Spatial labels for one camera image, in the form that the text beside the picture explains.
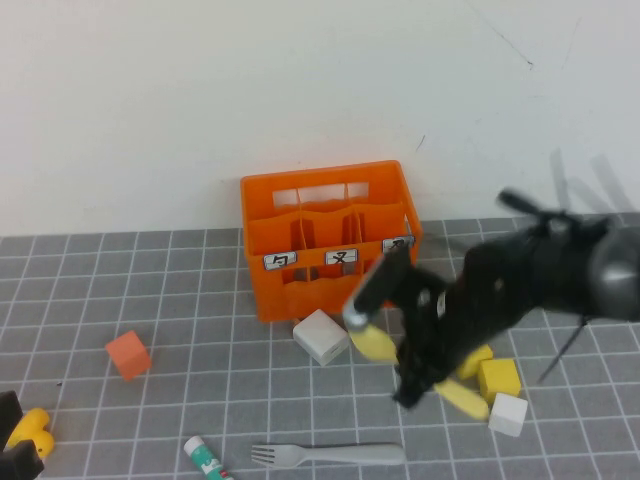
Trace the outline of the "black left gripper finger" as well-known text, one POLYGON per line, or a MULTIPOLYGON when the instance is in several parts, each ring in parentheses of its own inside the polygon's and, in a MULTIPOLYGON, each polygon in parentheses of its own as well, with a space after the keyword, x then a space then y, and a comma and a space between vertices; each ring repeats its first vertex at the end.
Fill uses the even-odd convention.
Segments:
POLYGON ((0 448, 4 449, 8 440, 22 419, 23 410, 15 391, 0 394, 0 448))
POLYGON ((44 463, 38 455, 35 443, 30 439, 1 453, 1 480, 34 480, 43 471, 44 463))

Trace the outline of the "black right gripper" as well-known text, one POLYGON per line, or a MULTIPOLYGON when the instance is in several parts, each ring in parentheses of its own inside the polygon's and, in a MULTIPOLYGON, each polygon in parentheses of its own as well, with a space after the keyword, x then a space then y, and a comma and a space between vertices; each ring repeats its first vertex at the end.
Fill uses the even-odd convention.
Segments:
POLYGON ((396 354, 394 400, 414 408, 481 344, 497 335, 500 316, 491 294, 470 291, 423 269, 410 269, 394 292, 405 336, 396 354))

